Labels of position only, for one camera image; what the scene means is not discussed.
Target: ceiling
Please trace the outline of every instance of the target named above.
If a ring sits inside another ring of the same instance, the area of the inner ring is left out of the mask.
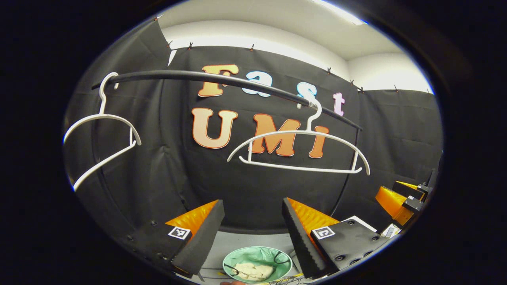
[[[370,25],[354,25],[311,0],[189,0],[161,14],[162,29],[208,20],[275,27],[324,46],[345,60],[377,53],[402,53]]]

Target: white wall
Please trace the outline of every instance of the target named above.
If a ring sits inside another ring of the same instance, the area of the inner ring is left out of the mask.
[[[355,58],[348,62],[354,85],[365,90],[407,89],[433,91],[416,64],[405,54],[383,53]]]
[[[330,50],[299,35],[249,22],[202,21],[162,29],[171,48],[229,46],[251,48],[282,54],[315,65],[349,80],[347,61]]]
[[[268,51],[315,65],[365,90],[398,89],[433,93],[416,64],[402,53],[382,53],[345,61],[323,46],[285,30],[241,21],[201,21],[162,29],[171,48],[231,46]]]

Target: screw hole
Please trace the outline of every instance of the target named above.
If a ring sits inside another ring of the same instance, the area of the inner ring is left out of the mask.
[[[157,253],[157,256],[160,258],[160,259],[163,259],[163,260],[167,260],[167,256],[163,255],[162,253]]]

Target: green bowl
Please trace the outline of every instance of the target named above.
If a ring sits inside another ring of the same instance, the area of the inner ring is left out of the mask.
[[[237,271],[228,267],[237,263],[253,263],[255,266],[273,266],[273,273],[263,281],[254,282],[237,276]],[[266,246],[249,246],[229,253],[222,262],[224,271],[231,278],[249,284],[269,283],[286,276],[292,268],[292,259],[286,253]]]

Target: orange letter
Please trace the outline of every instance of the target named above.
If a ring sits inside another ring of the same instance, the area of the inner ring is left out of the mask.
[[[256,114],[253,119],[257,122],[257,129],[255,135],[261,135],[268,132],[275,132],[275,122],[273,118],[266,114]],[[296,120],[288,119],[283,123],[278,131],[297,130],[301,126],[301,123]],[[264,147],[262,142],[266,142],[268,153],[272,153],[275,148],[280,144],[280,147],[276,150],[277,155],[281,156],[293,156],[294,155],[294,137],[295,133],[284,133],[274,134],[267,137],[261,137],[253,141],[252,152],[263,153]]]
[[[329,133],[329,129],[326,127],[322,127],[322,126],[316,126],[315,131],[321,132],[321,133]],[[324,139],[325,139],[325,137],[323,137],[321,135],[315,136],[315,142],[313,143],[313,149],[309,154],[309,156],[311,158],[321,158],[324,155],[324,153],[322,152],[322,148],[324,147]]]
[[[237,74],[239,72],[239,68],[235,64],[222,64],[222,65],[206,65],[202,68],[206,73],[211,74],[220,74],[231,76],[232,74]],[[222,89],[219,88],[218,83],[204,82],[202,85],[202,89],[197,93],[201,97],[209,97],[209,96],[220,96],[224,93]]]
[[[222,126],[220,136],[218,138],[210,138],[208,136],[208,119],[213,115],[213,111],[206,108],[193,108],[194,126],[192,135],[199,145],[209,149],[220,149],[229,143],[231,138],[232,121],[238,117],[238,113],[233,111],[220,111],[219,116],[222,118]]]

